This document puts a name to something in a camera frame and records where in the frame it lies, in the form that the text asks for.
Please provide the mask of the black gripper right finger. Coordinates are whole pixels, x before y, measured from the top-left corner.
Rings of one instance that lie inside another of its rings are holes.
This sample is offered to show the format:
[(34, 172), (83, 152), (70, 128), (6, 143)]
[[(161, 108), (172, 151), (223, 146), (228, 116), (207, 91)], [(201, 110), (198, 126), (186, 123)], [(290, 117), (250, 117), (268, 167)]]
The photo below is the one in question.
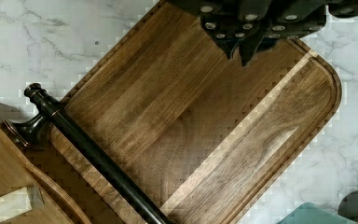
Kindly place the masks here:
[(302, 21), (262, 22), (253, 33), (248, 34), (239, 44), (241, 65), (246, 66), (255, 54), (271, 49), (281, 39), (299, 39), (324, 28), (326, 15), (324, 12), (312, 12)]

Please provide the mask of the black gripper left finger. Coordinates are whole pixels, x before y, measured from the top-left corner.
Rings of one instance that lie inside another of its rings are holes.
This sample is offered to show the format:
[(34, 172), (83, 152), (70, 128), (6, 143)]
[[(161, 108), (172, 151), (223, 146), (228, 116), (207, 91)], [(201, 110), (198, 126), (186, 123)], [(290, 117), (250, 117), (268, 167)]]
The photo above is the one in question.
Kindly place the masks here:
[(235, 49), (243, 39), (242, 23), (228, 15), (203, 15), (200, 24), (215, 45), (229, 60), (232, 59)]

